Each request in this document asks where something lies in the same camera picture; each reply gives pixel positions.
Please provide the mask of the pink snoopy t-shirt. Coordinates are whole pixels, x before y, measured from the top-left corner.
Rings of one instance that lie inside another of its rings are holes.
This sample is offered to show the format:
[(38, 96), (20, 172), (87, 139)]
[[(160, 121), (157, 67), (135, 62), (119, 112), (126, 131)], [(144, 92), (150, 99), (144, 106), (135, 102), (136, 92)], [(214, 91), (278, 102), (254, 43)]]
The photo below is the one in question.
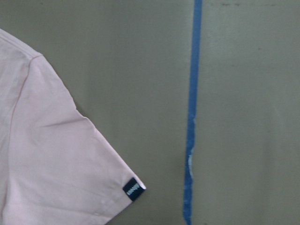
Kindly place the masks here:
[(104, 225), (146, 189), (50, 63), (0, 32), (0, 222)]

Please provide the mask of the blue tape grid lines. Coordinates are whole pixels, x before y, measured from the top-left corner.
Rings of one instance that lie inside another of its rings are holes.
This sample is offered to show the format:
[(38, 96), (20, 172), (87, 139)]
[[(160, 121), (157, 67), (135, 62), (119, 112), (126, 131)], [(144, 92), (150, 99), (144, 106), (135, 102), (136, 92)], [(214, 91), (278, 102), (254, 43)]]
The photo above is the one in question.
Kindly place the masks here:
[(185, 147), (185, 167), (184, 167), (184, 186), (183, 186), (183, 208), (182, 216), (185, 224), (192, 224), (193, 211), (193, 171), (192, 161), (195, 149), (195, 128), (197, 113), (197, 94), (199, 62), (201, 55), (201, 22), (202, 22), (203, 1), (195, 0), (193, 6), (193, 26), (191, 39), (191, 57), (188, 89), (188, 108), (187, 108), (187, 134)]

